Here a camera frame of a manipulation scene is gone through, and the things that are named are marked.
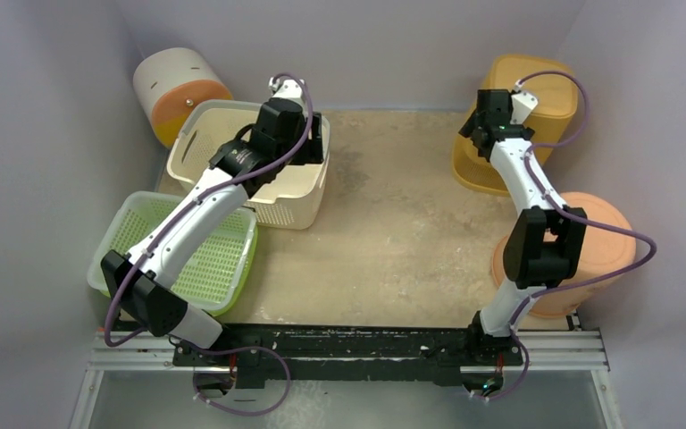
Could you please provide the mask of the yellow mesh waste basket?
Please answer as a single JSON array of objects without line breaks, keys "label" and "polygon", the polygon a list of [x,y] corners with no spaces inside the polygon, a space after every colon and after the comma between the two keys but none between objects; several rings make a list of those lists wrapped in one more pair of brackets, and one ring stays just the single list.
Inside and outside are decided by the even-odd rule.
[{"label": "yellow mesh waste basket", "polygon": [[[521,78],[534,72],[557,71],[569,75],[572,69],[556,60],[533,55],[505,54],[496,57],[489,68],[482,89],[511,89]],[[523,88],[539,99],[524,124],[533,130],[534,143],[558,142],[577,112],[579,93],[567,78],[558,75],[541,75],[523,83]],[[454,179],[463,187],[506,197],[506,186],[490,163],[478,156],[473,143],[457,136],[452,150],[451,170]]]}]

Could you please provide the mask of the white perforated strainer basket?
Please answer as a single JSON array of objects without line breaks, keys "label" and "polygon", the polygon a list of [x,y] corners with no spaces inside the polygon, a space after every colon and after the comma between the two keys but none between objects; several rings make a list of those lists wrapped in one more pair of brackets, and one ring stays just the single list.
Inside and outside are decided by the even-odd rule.
[{"label": "white perforated strainer basket", "polygon": [[[88,285],[110,295],[101,271],[108,250],[125,253],[158,226],[179,204],[180,197],[137,191],[117,211],[92,258]],[[247,279],[258,238],[255,213],[240,208],[229,215],[185,264],[171,290],[211,315],[225,313]]]}]

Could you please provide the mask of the peach plastic bucket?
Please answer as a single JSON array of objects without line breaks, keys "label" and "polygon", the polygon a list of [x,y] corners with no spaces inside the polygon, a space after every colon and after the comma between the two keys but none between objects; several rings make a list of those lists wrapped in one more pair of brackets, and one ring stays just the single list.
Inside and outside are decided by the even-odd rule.
[{"label": "peach plastic bucket", "polygon": [[[611,203],[595,195],[572,191],[562,194],[571,206],[581,207],[590,220],[630,230],[626,217]],[[630,236],[587,227],[576,275],[562,282],[566,286],[583,282],[626,267],[635,261],[637,240]],[[555,292],[539,299],[530,314],[544,318],[565,316],[576,310],[584,301],[598,294],[615,281],[614,278],[594,284]]]}]

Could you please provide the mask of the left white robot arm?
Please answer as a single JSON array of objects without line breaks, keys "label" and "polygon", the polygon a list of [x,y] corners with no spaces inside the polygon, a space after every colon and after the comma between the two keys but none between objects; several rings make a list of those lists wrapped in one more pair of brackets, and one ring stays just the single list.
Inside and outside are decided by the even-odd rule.
[{"label": "left white robot arm", "polygon": [[141,332],[173,336],[196,347],[207,365],[230,356],[223,328],[204,310],[174,292],[172,285],[202,243],[264,185],[274,181],[308,140],[314,109],[310,98],[274,96],[256,119],[223,143],[192,190],[149,235],[126,253],[109,250],[100,268],[111,296],[105,317],[105,344],[113,320],[124,310]]}]

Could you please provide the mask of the cream plastic storage basket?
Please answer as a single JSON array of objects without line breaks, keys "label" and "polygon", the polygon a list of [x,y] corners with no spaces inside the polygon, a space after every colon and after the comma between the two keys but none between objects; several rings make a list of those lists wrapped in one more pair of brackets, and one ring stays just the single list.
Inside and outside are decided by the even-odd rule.
[{"label": "cream plastic storage basket", "polygon": [[[160,181],[159,190],[182,197],[190,192],[218,147],[254,122],[259,108],[257,103],[207,100],[182,114],[166,164],[168,177]],[[261,225],[303,230],[314,222],[330,164],[330,124],[325,117],[321,127],[324,161],[285,167],[245,203]]]}]

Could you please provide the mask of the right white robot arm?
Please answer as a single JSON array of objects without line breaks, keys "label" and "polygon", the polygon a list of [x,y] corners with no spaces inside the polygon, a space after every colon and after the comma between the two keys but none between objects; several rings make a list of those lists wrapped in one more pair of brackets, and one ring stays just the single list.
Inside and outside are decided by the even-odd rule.
[{"label": "right white robot arm", "polygon": [[480,89],[476,105],[459,133],[498,173],[514,203],[517,219],[502,254],[504,278],[489,305],[479,311],[481,330],[468,336],[468,357],[486,364],[547,290],[572,278],[578,268],[585,226],[583,216],[550,184],[534,154],[532,128],[524,121],[538,104],[521,90]]}]

